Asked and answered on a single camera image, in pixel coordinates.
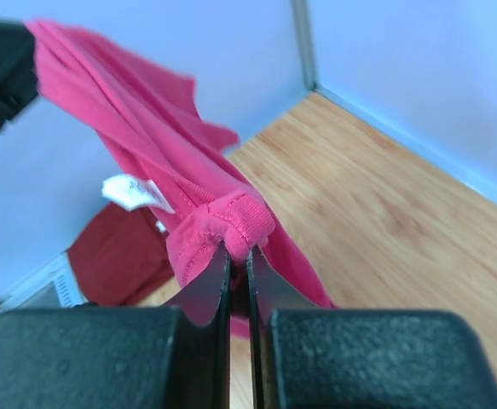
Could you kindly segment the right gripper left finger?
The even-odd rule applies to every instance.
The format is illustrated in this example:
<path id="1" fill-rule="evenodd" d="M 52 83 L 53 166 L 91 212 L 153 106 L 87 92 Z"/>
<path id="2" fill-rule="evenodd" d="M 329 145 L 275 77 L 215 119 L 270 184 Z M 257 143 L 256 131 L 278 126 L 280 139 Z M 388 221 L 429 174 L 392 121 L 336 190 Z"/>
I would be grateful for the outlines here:
<path id="1" fill-rule="evenodd" d="M 0 313 L 0 408 L 226 408 L 230 257 L 153 308 Z"/>

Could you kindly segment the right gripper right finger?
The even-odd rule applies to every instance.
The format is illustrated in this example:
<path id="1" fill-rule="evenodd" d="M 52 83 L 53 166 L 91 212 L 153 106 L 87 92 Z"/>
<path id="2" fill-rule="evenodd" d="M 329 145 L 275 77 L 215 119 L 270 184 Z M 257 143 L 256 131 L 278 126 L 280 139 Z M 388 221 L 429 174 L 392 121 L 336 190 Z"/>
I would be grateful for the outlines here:
<path id="1" fill-rule="evenodd" d="M 257 408 L 497 408 L 474 330 L 423 309 L 323 309 L 255 249 L 247 262 Z"/>

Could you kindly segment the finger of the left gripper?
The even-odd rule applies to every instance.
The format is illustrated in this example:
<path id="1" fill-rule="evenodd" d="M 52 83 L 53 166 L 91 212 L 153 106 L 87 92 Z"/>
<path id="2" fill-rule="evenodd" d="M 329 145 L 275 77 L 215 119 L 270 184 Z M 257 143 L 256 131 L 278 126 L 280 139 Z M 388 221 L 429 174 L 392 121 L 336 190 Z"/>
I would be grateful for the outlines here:
<path id="1" fill-rule="evenodd" d="M 0 130 L 38 97 L 34 51 L 24 24 L 0 20 Z"/>

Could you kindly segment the pink t-shirt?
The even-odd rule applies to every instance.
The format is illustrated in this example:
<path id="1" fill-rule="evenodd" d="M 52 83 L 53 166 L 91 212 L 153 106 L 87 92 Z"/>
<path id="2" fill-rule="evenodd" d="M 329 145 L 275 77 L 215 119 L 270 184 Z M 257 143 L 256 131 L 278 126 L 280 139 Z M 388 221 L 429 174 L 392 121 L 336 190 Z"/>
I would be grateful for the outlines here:
<path id="1" fill-rule="evenodd" d="M 36 20 L 27 29 L 35 39 L 40 95 L 94 129 L 124 173 L 158 188 L 163 204 L 154 214 L 168 231 L 180 285 L 203 272 L 219 244 L 237 263 L 259 246 L 305 297 L 332 307 L 275 213 L 224 157 L 240 139 L 200 117 L 192 78 L 76 26 Z"/>

